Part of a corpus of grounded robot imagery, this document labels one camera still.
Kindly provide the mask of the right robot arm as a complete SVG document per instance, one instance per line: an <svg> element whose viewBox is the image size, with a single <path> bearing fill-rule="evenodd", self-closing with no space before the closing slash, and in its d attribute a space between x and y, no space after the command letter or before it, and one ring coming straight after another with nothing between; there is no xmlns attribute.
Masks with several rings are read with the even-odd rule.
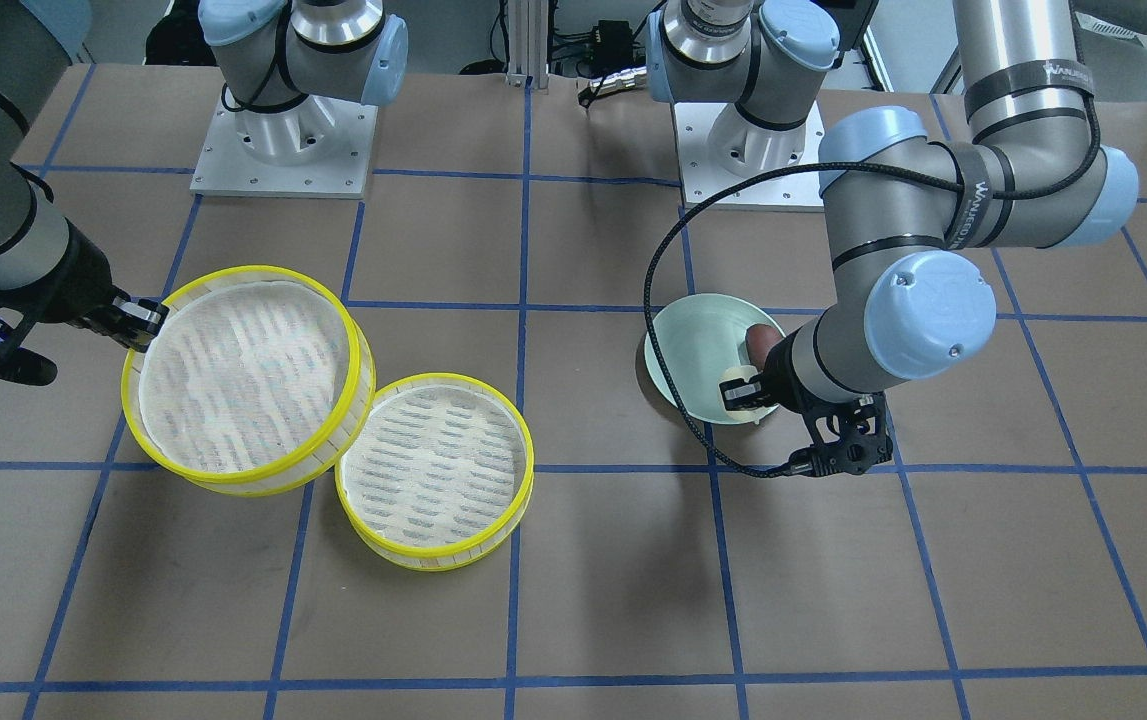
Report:
<svg viewBox="0 0 1147 720"><path fill-rule="evenodd" d="M331 140L334 105L398 96L409 28L381 1L184 1L195 41L220 69L223 114L250 158L309 161ZM47 386L57 366L26 346L39 324L71 324L143 352L169 318L116 284L110 260L23 161L53 94L87 45L88 1L0 1L0 381Z"/></svg>

